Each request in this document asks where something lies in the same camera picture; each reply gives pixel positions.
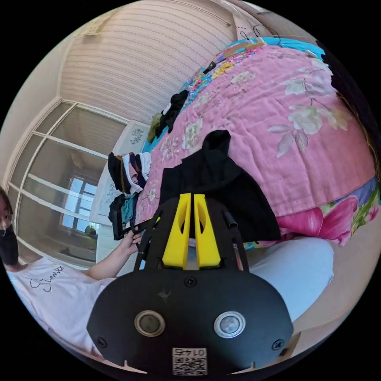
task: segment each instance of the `pile of clothes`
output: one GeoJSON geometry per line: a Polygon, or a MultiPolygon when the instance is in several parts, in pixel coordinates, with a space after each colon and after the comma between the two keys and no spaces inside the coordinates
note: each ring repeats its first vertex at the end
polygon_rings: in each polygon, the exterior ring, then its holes
{"type": "Polygon", "coordinates": [[[121,210],[122,223],[135,225],[135,212],[138,194],[144,189],[151,170],[151,154],[149,152],[135,155],[130,152],[124,155],[108,155],[108,171],[115,188],[122,192],[110,204],[109,220],[114,210],[121,210]]]}
{"type": "Polygon", "coordinates": [[[155,114],[152,117],[151,128],[147,136],[148,143],[152,143],[155,138],[159,138],[164,129],[167,127],[167,132],[169,134],[172,132],[173,124],[178,114],[180,114],[180,111],[187,100],[188,94],[188,90],[183,90],[178,94],[174,94],[171,97],[169,105],[162,112],[155,114]]]}

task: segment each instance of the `printed number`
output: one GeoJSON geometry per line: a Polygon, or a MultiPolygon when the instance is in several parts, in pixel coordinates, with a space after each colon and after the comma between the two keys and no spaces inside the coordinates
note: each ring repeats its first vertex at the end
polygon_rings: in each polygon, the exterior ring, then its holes
{"type": "Polygon", "coordinates": [[[204,349],[184,349],[184,348],[175,348],[174,356],[185,356],[185,357],[204,357],[204,349]]]}

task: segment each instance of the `black cable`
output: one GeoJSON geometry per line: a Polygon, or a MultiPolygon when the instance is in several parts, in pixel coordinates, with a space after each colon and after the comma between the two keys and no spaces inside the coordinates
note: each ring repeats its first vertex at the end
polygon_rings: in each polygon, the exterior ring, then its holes
{"type": "Polygon", "coordinates": [[[247,37],[247,34],[246,34],[244,31],[241,31],[239,34],[240,34],[244,39],[250,41],[250,39],[247,37]]]}
{"type": "Polygon", "coordinates": [[[277,45],[278,45],[280,48],[283,47],[283,46],[281,45],[281,36],[279,35],[279,33],[278,33],[275,29],[270,28],[270,27],[267,27],[267,26],[265,26],[265,25],[263,25],[263,24],[256,24],[256,25],[253,25],[253,32],[255,33],[255,36],[256,36],[256,37],[261,37],[261,34],[259,33],[259,31],[256,30],[256,27],[264,27],[264,28],[266,28],[266,29],[269,29],[270,32],[273,31],[273,33],[275,33],[275,34],[278,36],[278,38],[279,38],[279,42],[277,43],[277,45]]]}

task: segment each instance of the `white t-shirt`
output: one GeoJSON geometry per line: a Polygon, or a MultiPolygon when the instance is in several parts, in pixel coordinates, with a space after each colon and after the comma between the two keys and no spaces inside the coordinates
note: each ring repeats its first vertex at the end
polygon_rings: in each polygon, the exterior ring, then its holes
{"type": "Polygon", "coordinates": [[[46,330],[90,354],[97,354],[87,322],[98,295],[114,278],[96,281],[80,270],[41,258],[17,273],[9,272],[16,292],[46,330]]]}

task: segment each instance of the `bed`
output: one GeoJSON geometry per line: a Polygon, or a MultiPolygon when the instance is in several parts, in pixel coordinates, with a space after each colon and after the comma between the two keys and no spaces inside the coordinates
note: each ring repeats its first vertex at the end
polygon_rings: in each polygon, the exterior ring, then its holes
{"type": "Polygon", "coordinates": [[[375,219],[380,189],[374,159],[359,122],[331,86],[323,50],[297,40],[264,40],[265,46],[243,50],[204,75],[206,62],[184,84],[189,95],[173,131],[165,129],[143,147],[152,167],[136,223],[155,213],[163,169],[199,150],[217,129],[230,132],[229,156],[260,185],[282,240],[306,235],[344,246],[375,219]]]}

